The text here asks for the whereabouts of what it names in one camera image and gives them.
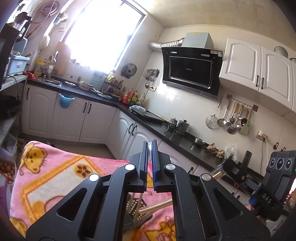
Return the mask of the chopstick bundle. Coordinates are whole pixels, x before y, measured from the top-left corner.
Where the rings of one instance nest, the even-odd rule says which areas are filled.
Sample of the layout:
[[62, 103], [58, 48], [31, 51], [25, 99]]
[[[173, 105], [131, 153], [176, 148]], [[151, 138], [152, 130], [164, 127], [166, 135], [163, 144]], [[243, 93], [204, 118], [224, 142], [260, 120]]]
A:
[[218, 166], [217, 166], [217, 168], [215, 168], [211, 173], [210, 173], [210, 175], [215, 179], [215, 180], [219, 180], [219, 179], [221, 179], [223, 176], [225, 176], [225, 174], [226, 174], [226, 172], [224, 171], [224, 169], [223, 169], [223, 165], [224, 165], [224, 162], [225, 162], [225, 160], [221, 163], [221, 164], [219, 164]]

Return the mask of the chopsticks pair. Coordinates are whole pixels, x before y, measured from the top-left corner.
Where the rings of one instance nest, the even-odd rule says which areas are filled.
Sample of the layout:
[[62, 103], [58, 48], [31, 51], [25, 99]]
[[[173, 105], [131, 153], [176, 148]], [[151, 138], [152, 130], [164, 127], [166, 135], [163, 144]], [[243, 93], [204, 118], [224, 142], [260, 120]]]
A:
[[155, 205], [143, 207], [138, 211], [138, 213], [146, 214], [146, 213], [154, 212], [154, 211], [157, 211], [159, 209], [171, 206], [172, 204], [173, 204], [172, 199], [169, 199], [169, 200], [163, 201], [163, 202], [155, 204]]

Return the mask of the small steel bowl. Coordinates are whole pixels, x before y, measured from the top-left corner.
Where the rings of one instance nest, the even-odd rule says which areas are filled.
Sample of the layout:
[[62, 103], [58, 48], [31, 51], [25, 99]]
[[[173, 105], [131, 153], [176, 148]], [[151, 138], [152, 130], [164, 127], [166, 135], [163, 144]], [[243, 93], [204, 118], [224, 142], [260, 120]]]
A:
[[196, 145], [200, 145], [200, 146], [204, 146], [206, 144], [206, 142], [201, 138], [195, 138], [194, 142]]

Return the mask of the green spatula hanging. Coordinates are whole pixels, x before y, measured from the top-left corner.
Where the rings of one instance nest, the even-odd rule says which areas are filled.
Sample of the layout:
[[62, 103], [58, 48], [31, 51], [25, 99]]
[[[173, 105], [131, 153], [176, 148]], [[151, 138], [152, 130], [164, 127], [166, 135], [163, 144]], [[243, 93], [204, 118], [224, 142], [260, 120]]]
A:
[[248, 135], [249, 134], [249, 119], [251, 116], [252, 109], [248, 109], [246, 116], [241, 120], [241, 129], [240, 133], [242, 135]]

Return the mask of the steel kettle pot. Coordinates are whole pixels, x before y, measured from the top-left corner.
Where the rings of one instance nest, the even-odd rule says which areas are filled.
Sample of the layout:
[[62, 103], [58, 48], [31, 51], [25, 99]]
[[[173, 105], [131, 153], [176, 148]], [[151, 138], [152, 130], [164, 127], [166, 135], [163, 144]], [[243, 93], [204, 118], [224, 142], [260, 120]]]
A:
[[178, 125], [176, 127], [176, 133], [178, 133], [179, 135], [184, 136], [186, 134], [186, 131], [189, 127], [189, 123], [187, 120], [179, 120]]

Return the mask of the white lower cabinets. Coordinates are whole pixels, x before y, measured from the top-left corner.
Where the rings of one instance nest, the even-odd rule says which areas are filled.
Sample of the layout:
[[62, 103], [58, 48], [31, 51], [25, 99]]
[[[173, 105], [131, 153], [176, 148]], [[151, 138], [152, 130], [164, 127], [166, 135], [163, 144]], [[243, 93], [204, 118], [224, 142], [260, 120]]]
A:
[[186, 158], [117, 108], [75, 97], [60, 107], [60, 92], [27, 84], [23, 93], [23, 133], [45, 140], [104, 144], [116, 159], [126, 160], [142, 141], [156, 140], [160, 151], [185, 170], [209, 171]]

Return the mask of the blue hanging trash bin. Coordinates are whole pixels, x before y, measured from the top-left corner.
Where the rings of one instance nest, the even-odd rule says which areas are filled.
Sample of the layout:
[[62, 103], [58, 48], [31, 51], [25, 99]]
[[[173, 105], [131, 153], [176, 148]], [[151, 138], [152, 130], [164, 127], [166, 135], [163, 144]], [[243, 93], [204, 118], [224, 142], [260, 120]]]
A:
[[71, 102], [75, 100], [75, 96], [65, 94], [65, 93], [59, 93], [59, 97], [60, 97], [60, 102], [59, 102], [60, 107], [64, 109], [69, 108]]

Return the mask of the white upper cabinet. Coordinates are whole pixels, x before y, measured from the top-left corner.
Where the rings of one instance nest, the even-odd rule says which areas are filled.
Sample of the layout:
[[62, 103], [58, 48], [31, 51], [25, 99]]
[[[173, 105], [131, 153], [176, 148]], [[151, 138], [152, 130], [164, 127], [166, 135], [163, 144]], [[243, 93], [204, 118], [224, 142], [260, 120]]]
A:
[[227, 39], [219, 75], [224, 89], [295, 125], [295, 63], [249, 42]]

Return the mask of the black wok pan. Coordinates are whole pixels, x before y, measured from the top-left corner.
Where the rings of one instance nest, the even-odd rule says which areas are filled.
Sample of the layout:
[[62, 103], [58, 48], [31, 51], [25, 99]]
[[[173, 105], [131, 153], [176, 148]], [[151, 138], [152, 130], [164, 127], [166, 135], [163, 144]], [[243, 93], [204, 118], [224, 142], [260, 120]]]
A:
[[1, 114], [4, 116], [14, 115], [20, 104], [21, 102], [18, 96], [1, 95]]

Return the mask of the blue plastic storage box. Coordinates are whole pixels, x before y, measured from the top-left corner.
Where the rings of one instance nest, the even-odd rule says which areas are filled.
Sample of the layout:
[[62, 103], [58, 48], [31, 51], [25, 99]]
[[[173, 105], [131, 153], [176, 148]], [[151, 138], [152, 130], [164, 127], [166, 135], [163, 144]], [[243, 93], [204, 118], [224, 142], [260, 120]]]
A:
[[11, 55], [7, 75], [13, 76], [22, 74], [29, 60], [30, 57]]

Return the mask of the black microwave oven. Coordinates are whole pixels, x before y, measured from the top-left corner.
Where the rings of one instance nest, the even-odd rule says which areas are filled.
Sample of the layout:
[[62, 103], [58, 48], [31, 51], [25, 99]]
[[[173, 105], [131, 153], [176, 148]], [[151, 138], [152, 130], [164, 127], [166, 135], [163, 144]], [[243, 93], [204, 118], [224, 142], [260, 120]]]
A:
[[1, 30], [1, 54], [0, 54], [0, 79], [1, 86], [3, 85], [3, 79], [6, 75], [6, 69], [8, 65], [8, 59], [11, 54], [11, 50], [17, 40], [20, 31], [15, 29], [9, 24], [5, 24]]

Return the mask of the black blender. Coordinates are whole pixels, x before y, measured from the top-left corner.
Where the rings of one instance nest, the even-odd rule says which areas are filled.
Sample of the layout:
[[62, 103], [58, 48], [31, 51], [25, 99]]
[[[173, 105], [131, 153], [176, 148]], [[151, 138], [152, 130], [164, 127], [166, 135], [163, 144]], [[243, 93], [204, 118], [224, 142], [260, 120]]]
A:
[[19, 31], [16, 42], [21, 41], [25, 36], [30, 24], [32, 23], [31, 19], [32, 17], [28, 16], [28, 13], [26, 12], [22, 12], [15, 17], [13, 27]]

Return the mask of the white wall socket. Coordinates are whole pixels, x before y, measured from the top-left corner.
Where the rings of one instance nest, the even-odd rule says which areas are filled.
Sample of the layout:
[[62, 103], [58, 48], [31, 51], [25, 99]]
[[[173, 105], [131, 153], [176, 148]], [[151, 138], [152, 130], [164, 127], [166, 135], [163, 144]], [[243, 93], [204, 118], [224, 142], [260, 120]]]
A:
[[264, 134], [262, 131], [258, 131], [257, 134], [256, 134], [256, 138], [265, 142], [265, 137], [264, 137]]

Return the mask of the wall exhaust fan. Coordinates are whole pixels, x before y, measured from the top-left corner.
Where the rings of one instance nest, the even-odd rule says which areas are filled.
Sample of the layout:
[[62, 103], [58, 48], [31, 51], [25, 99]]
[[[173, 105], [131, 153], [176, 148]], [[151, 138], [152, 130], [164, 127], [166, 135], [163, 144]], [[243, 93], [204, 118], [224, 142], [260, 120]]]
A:
[[123, 66], [121, 69], [120, 75], [123, 76], [124, 78], [130, 79], [133, 77], [137, 72], [137, 66], [133, 63], [128, 63]]

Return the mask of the silver exhaust duct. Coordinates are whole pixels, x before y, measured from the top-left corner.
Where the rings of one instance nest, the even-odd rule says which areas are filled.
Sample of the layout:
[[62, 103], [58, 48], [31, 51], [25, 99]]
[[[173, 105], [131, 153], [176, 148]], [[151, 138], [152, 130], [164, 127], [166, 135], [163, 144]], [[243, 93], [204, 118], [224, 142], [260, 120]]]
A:
[[161, 51], [162, 48], [165, 47], [180, 47], [182, 46], [185, 38], [181, 38], [179, 40], [174, 40], [170, 42], [165, 43], [159, 43], [159, 42], [149, 42], [148, 47], [154, 51]]

